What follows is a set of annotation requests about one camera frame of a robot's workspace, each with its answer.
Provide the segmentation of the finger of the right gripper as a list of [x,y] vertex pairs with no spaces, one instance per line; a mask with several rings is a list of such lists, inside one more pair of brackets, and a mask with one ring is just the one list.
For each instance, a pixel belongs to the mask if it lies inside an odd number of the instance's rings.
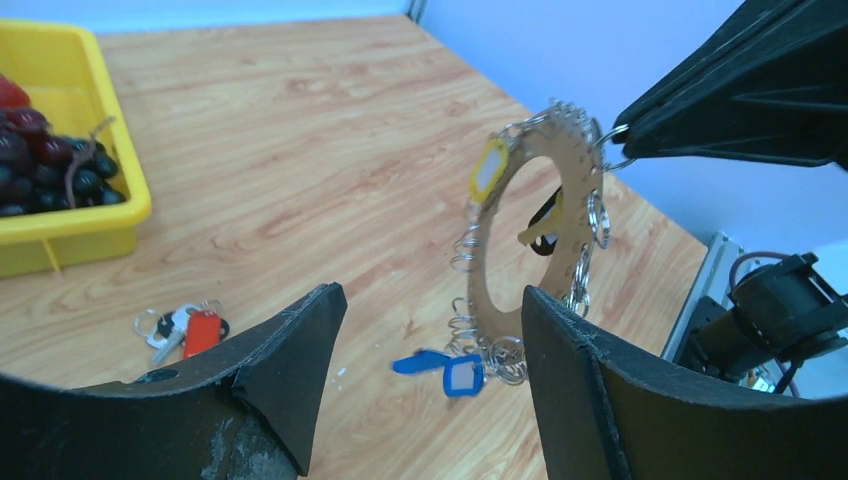
[[846,1],[743,2],[614,130],[627,158],[846,166]]

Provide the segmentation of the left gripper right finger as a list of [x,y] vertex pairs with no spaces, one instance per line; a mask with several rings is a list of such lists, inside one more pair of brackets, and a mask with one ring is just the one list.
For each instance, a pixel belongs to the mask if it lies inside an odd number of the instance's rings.
[[551,479],[843,479],[847,401],[726,383],[523,293],[528,380]]

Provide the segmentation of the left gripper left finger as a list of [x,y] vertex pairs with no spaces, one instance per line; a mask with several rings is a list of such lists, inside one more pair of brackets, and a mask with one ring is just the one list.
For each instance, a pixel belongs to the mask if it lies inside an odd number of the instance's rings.
[[1,378],[5,479],[295,479],[310,469],[347,310],[322,284],[270,319],[131,383]]

